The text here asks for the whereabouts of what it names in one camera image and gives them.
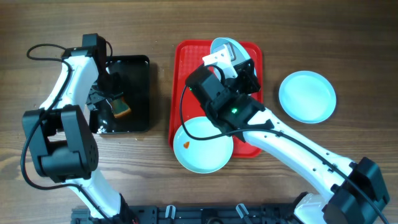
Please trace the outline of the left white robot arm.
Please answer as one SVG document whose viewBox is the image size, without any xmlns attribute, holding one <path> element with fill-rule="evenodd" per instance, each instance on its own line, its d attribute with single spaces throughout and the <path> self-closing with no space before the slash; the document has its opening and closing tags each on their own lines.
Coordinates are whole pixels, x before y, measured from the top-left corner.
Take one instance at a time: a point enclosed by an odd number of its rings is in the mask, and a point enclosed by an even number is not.
<svg viewBox="0 0 398 224">
<path fill-rule="evenodd" d="M 98 170 L 98 146 L 83 115 L 84 107 L 106 101 L 115 118 L 131 113 L 118 74 L 109 74 L 111 45 L 85 34 L 82 46 L 64 48 L 61 74 L 39 109 L 22 117 L 26 140 L 21 153 L 25 182 L 39 190 L 69 188 L 89 208 L 93 223 L 137 223 L 123 196 Z"/>
</svg>

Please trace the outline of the orange green scrub sponge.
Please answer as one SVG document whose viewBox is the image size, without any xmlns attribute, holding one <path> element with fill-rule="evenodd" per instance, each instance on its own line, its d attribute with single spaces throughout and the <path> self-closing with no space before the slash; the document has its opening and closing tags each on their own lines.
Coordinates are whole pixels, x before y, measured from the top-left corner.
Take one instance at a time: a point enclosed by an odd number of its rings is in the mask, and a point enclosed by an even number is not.
<svg viewBox="0 0 398 224">
<path fill-rule="evenodd" d="M 113 111 L 113 116 L 117 119 L 127 116 L 131 113 L 131 109 L 123 96 L 112 101 L 110 105 Z"/>
</svg>

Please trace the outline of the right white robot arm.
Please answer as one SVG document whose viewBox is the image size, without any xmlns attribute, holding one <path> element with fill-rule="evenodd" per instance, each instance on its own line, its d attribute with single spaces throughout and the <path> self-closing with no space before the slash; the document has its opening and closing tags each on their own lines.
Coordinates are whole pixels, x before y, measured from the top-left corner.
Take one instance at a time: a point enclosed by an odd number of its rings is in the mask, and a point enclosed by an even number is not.
<svg viewBox="0 0 398 224">
<path fill-rule="evenodd" d="M 216 65 L 200 65 L 185 81 L 222 136 L 258 147 L 315 188 L 302 193 L 291 214 L 300 223 L 386 221 L 389 194 L 379 166 L 335 154 L 296 132 L 252 97 L 260 90 L 253 60 L 233 66 L 233 76 Z"/>
</svg>

